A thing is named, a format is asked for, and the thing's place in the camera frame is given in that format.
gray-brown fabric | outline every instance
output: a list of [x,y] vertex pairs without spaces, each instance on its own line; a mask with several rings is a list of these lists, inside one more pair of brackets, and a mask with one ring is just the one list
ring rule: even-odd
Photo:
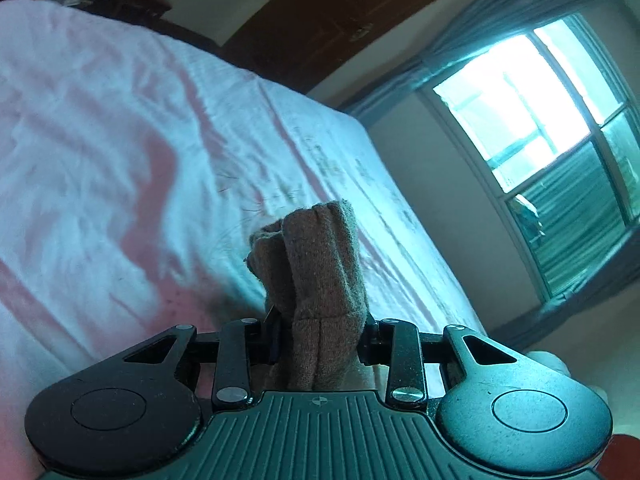
[[264,387],[339,389],[348,371],[362,368],[356,345],[369,311],[351,205],[340,200],[299,209],[250,243],[247,266],[286,327],[281,359]]

bed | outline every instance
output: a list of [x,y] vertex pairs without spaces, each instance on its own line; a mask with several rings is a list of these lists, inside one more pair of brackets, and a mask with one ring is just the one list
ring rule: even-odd
[[356,120],[141,27],[1,3],[0,478],[41,472],[22,420],[49,384],[173,324],[263,317],[249,235],[334,198],[373,316],[482,330]]

pink bed sheet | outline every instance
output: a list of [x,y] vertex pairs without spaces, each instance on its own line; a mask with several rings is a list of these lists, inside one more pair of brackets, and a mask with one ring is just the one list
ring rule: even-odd
[[173,324],[262,316],[249,234],[334,198],[376,318],[482,330],[356,120],[144,28],[1,3],[0,478],[42,471],[22,421],[49,384]]

ribbed black surface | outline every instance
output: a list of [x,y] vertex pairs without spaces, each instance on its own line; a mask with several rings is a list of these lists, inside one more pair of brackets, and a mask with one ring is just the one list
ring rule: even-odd
[[[65,477],[47,474],[42,480]],[[373,392],[267,392],[244,412],[217,414],[178,460],[140,480],[488,480],[452,453],[419,413]],[[591,472],[576,478],[595,480]]]

glass pane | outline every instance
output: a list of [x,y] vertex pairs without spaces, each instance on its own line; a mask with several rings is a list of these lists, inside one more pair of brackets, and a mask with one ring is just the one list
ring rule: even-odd
[[495,45],[434,90],[484,160],[508,154],[494,171],[505,191],[589,134],[566,89],[525,36]]
[[602,124],[622,99],[616,97],[580,40],[562,20],[538,28],[535,33],[578,89],[596,122]]
[[602,129],[625,179],[633,216],[640,215],[640,128],[635,110],[626,110]]
[[583,278],[625,231],[591,143],[514,197],[509,206],[551,294]]

